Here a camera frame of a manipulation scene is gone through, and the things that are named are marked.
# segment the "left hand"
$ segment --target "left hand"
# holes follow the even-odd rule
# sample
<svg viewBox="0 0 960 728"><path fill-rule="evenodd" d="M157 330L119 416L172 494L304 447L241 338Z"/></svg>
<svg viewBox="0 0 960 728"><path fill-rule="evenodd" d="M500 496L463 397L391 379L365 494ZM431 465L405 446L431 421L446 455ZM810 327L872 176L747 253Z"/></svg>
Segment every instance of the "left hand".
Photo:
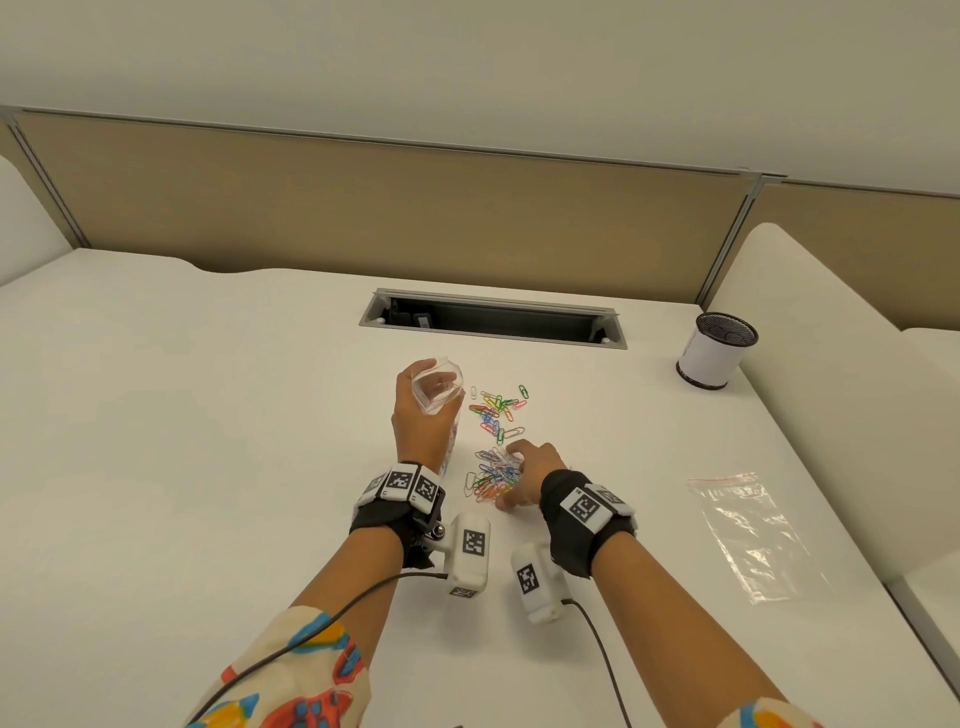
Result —
<svg viewBox="0 0 960 728"><path fill-rule="evenodd" d="M396 404L390 422L394 426L397 461L414 460L439 473L446 457L453 421L464 401L464 391L461 390L437 414L424 415L411 387L416 375L436 363L436 359L415 361L396 376ZM427 396L434 394L431 389L439 394L453 378L454 374L437 373L436 380L427 382L424 391Z"/></svg>

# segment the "plastic container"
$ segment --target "plastic container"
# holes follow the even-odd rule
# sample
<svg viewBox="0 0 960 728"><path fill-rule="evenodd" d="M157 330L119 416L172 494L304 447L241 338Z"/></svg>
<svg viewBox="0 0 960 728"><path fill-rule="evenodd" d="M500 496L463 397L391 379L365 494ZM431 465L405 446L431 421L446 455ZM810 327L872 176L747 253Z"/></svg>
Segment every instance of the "plastic container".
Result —
<svg viewBox="0 0 960 728"><path fill-rule="evenodd" d="M455 398L464 388L464 375L460 367L447 359L445 356L438 356L437 363L430 369L420 372L414 377L413 391L414 399L420 405L420 410L425 415L435 415L444 408L444 405ZM457 413L453 421L453 427L450 429L450 442L446 446L446 455L444 463L440 466L439 475L446 473L446 463L450 459L450 453L453 452L453 444L457 439L457 424L460 422L460 413Z"/></svg>

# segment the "forearm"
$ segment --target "forearm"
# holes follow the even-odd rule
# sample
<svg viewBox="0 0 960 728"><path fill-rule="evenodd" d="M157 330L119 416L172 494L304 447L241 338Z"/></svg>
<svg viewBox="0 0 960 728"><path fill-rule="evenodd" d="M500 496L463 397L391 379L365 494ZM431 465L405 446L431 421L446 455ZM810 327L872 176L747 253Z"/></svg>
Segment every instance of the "forearm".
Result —
<svg viewBox="0 0 960 728"><path fill-rule="evenodd" d="M388 576L400 573L403 547L388 526L358 528L290 606L316 607L333 616L347 603ZM340 620L369 665L390 612L396 582L378 589Z"/></svg>
<svg viewBox="0 0 960 728"><path fill-rule="evenodd" d="M783 700L739 644L629 534L610 538L593 580L668 728L716 728L760 697Z"/></svg>

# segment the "hand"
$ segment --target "hand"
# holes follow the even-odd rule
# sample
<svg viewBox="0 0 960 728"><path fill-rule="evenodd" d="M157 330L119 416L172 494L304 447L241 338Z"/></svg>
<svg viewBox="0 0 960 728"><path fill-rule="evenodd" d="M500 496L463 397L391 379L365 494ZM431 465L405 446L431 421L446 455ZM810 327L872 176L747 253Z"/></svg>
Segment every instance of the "hand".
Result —
<svg viewBox="0 0 960 728"><path fill-rule="evenodd" d="M540 503L540 488L543 479L554 471L564 470L566 465L560 459L557 449L550 443L537 447L529 440L514 440L507 446L507 452L523 455L519 482L502 496L496 497L496 507L508 513L519 505L537 505Z"/></svg>
<svg viewBox="0 0 960 728"><path fill-rule="evenodd" d="M437 363L436 359L415 361L396 376L396 404L390 422L394 425L396 459L414 460L439 474L444 464L446 448L450 443L450 430L460 411L464 392L450 400L435 415L424 415L414 398L411 388L413 379ZM437 372L422 382L423 391L431 399L439 395L456 375Z"/></svg>

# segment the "black mesh pen cup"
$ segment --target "black mesh pen cup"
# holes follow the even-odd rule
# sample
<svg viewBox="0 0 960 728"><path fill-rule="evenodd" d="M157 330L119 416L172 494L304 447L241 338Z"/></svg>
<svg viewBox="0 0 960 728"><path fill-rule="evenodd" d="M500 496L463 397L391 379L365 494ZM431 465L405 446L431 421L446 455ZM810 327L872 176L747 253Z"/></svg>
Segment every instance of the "black mesh pen cup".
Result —
<svg viewBox="0 0 960 728"><path fill-rule="evenodd" d="M723 389L757 339L756 329L743 319L729 313L702 313L677 360L677 374L701 389Z"/></svg>

